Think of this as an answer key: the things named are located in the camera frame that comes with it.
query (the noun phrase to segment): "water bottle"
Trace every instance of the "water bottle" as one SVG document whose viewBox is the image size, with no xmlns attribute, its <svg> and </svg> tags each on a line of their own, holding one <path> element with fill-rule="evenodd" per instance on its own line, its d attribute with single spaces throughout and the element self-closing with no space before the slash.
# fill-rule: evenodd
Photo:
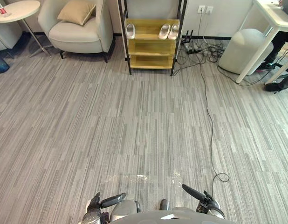
<svg viewBox="0 0 288 224">
<path fill-rule="evenodd" d="M 6 12 L 5 8 L 0 3 L 0 14 L 4 17 L 8 16 L 8 13 Z"/>
</svg>

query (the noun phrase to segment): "beige cushion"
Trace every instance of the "beige cushion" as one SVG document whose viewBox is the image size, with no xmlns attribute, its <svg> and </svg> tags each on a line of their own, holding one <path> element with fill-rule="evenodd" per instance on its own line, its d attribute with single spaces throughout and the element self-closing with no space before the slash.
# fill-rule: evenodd
<svg viewBox="0 0 288 224">
<path fill-rule="evenodd" d="M 87 0 L 71 0 L 63 7 L 58 19 L 83 26 L 95 7 L 95 4 Z"/>
<path fill-rule="evenodd" d="M 95 17 L 91 17 L 84 26 L 61 21 L 50 30 L 49 38 L 61 42 L 95 42 L 100 40 L 96 30 Z"/>
</svg>

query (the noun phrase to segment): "person's leg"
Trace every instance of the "person's leg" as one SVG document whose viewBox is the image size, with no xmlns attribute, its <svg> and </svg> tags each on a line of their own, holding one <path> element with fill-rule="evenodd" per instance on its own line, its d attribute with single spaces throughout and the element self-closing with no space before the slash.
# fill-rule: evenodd
<svg viewBox="0 0 288 224">
<path fill-rule="evenodd" d="M 288 77 L 284 78 L 280 83 L 269 83 L 264 86 L 264 90 L 270 92 L 279 92 L 288 88 Z"/>
<path fill-rule="evenodd" d="M 279 87 L 282 90 L 285 90 L 288 88 L 288 77 L 284 78 L 280 83 L 279 83 Z"/>
<path fill-rule="evenodd" d="M 273 68 L 273 62 L 278 56 L 279 51 L 284 46 L 285 42 L 288 42 L 288 33 L 287 32 L 278 32 L 278 34 L 271 41 L 274 45 L 272 52 L 264 59 L 263 62 L 257 70 L 266 70 Z"/>
<path fill-rule="evenodd" d="M 273 43 L 274 48 L 272 52 L 264 59 L 266 63 L 273 63 L 276 57 L 278 56 L 279 51 L 284 46 L 287 38 L 288 33 L 286 32 L 278 32 L 278 34 L 274 37 L 274 39 L 271 41 Z"/>
</svg>

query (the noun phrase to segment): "shoe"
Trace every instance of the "shoe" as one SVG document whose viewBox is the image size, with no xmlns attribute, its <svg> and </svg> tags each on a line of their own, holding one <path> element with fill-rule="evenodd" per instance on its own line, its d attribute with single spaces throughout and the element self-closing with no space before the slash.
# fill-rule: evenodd
<svg viewBox="0 0 288 224">
<path fill-rule="evenodd" d="M 256 71 L 264 71 L 264 70 L 269 70 L 273 68 L 274 68 L 274 64 L 263 62 L 258 68 L 256 68 Z"/>
<path fill-rule="evenodd" d="M 171 25 L 169 25 L 169 24 L 163 25 L 159 34 L 158 34 L 159 39 L 161 39 L 161 40 L 167 39 L 168 34 L 170 32 L 170 28 L 171 28 Z"/>
<path fill-rule="evenodd" d="M 134 24 L 128 24 L 126 26 L 126 38 L 134 39 L 135 38 L 135 26 Z"/>
<path fill-rule="evenodd" d="M 174 24 L 171 28 L 171 31 L 168 35 L 168 39 L 170 40 L 176 40 L 177 36 L 178 36 L 178 32 L 179 32 L 179 25 L 178 24 Z"/>
<path fill-rule="evenodd" d="M 268 92 L 275 92 L 275 93 L 282 91 L 282 89 L 279 87 L 279 85 L 277 83 L 266 84 L 264 86 L 264 90 L 268 91 Z"/>
</svg>

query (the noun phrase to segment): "blue object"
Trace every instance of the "blue object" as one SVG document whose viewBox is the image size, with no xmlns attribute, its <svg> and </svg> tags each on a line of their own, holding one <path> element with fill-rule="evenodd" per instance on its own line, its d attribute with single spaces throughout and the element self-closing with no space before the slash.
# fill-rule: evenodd
<svg viewBox="0 0 288 224">
<path fill-rule="evenodd" d="M 9 65 L 0 56 L 0 73 L 6 72 L 9 69 Z"/>
</svg>

